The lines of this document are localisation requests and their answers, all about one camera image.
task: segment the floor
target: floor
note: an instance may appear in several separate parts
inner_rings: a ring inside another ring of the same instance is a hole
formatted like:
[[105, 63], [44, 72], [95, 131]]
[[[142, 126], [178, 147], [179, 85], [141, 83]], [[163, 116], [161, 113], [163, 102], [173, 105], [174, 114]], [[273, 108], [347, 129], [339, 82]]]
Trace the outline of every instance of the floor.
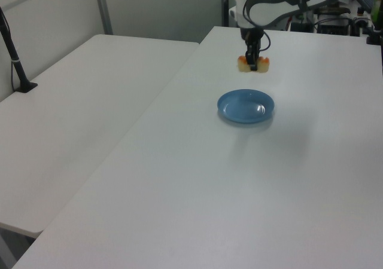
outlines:
[[0, 269], [11, 269], [35, 239], [0, 229]]

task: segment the tabletop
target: tabletop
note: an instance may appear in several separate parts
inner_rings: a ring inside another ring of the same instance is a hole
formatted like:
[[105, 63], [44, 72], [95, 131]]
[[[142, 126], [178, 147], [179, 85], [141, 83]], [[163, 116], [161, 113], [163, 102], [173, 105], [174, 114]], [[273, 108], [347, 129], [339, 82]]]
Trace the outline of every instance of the tabletop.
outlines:
[[96, 35], [0, 103], [0, 227], [36, 237], [197, 43]]
[[[239, 29], [213, 28], [15, 269], [381, 268], [380, 48], [269, 35], [269, 72], [240, 73]], [[220, 117], [238, 88], [273, 118]]]

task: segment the black stand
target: black stand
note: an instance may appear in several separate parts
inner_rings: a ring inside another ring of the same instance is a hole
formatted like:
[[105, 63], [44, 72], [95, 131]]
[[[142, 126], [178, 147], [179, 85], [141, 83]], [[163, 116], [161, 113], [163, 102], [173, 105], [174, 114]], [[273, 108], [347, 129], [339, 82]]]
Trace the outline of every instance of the black stand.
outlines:
[[19, 91], [21, 93], [27, 93], [31, 89], [37, 87], [37, 84], [34, 82], [28, 81], [28, 79], [25, 76], [22, 63], [20, 62], [19, 56], [17, 55], [17, 51], [12, 42], [11, 32], [7, 26], [7, 22], [5, 21], [5, 16], [1, 10], [1, 7], [0, 7], [0, 32], [4, 39], [5, 45], [7, 46], [8, 52], [11, 56], [12, 64], [14, 65], [17, 75], [19, 76], [20, 88], [17, 88], [15, 91]]

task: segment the orange object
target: orange object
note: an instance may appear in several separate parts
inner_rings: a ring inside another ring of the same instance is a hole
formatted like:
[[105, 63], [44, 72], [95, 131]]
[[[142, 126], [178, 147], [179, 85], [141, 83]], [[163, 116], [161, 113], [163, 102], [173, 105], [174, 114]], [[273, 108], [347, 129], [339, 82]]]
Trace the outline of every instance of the orange object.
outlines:
[[[269, 70], [269, 58], [259, 57], [257, 61], [258, 70], [256, 72], [265, 73]], [[247, 64], [245, 56], [238, 57], [238, 69], [240, 72], [251, 72], [250, 66]]]

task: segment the blue plate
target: blue plate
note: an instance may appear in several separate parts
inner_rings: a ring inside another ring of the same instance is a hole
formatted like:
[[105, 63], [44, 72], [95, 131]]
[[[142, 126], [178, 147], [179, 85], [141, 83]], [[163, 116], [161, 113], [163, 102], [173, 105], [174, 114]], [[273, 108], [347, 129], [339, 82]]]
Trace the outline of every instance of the blue plate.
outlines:
[[228, 120], [252, 124], [271, 117], [274, 101], [261, 91], [235, 90], [221, 96], [217, 106], [221, 114]]

